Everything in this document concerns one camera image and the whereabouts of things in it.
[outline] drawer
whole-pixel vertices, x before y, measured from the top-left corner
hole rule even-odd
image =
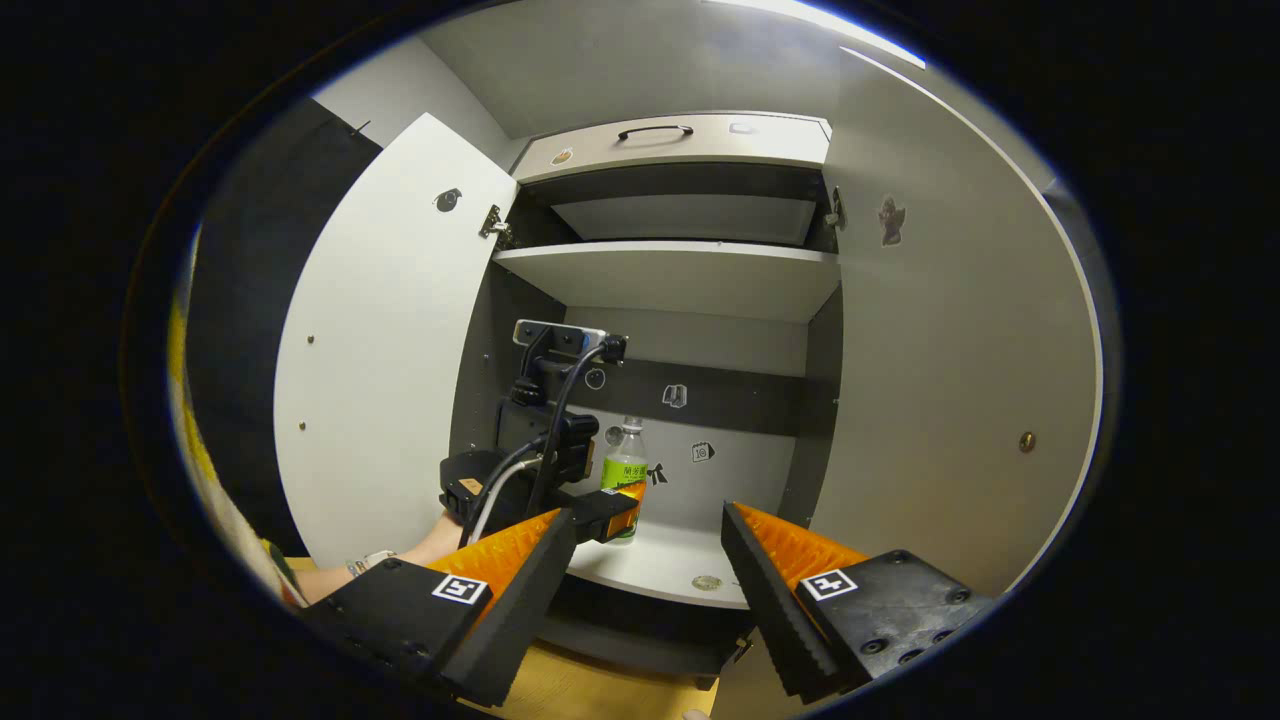
[[[685,133],[678,128],[691,128]],[[632,132],[626,140],[618,137]],[[530,141],[512,177],[520,183],[571,173],[660,163],[763,163],[820,169],[829,140],[820,120],[753,114],[641,118]]]

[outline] ceiling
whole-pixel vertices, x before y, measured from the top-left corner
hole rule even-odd
[[[520,0],[421,36],[512,138],[696,110],[827,118],[844,45],[950,104],[1037,187],[1052,179],[1004,120],[945,73],[776,13],[701,0]]]

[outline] drawer handle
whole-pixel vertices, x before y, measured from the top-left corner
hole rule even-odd
[[[626,140],[627,136],[630,136],[631,133],[634,133],[634,132],[643,132],[643,131],[646,131],[646,129],[678,129],[678,131],[682,131],[685,135],[694,135],[694,128],[691,128],[689,126],[652,126],[652,127],[646,127],[646,128],[625,129],[625,131],[622,131],[622,132],[618,133],[618,140]]]

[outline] green bottle label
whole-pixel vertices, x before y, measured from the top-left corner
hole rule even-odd
[[[631,483],[644,482],[649,473],[648,462],[618,462],[604,459],[604,473],[600,477],[600,488],[616,488]]]

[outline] open cabinet door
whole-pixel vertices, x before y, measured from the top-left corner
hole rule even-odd
[[[908,548],[997,594],[1056,533],[1091,462],[1092,296],[1004,151],[906,77],[841,63],[823,173],[846,217],[844,373],[812,528],[867,555]]]
[[[453,191],[456,197],[440,197]],[[404,551],[440,514],[458,363],[516,181],[431,115],[334,210],[293,291],[275,373],[275,451],[311,557]]]

